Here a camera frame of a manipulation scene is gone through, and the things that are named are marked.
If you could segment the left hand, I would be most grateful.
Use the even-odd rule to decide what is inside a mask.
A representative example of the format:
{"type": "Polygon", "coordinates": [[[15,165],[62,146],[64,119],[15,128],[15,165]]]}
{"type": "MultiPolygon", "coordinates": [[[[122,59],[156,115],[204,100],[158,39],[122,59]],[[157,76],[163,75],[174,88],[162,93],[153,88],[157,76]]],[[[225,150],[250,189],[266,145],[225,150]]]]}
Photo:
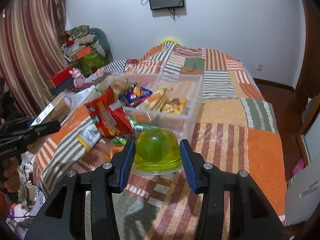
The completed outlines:
{"type": "Polygon", "coordinates": [[[8,192],[15,193],[20,189],[21,184],[20,175],[17,170],[19,167],[19,161],[16,157],[12,157],[9,160],[9,166],[3,172],[5,177],[3,185],[8,192]]]}

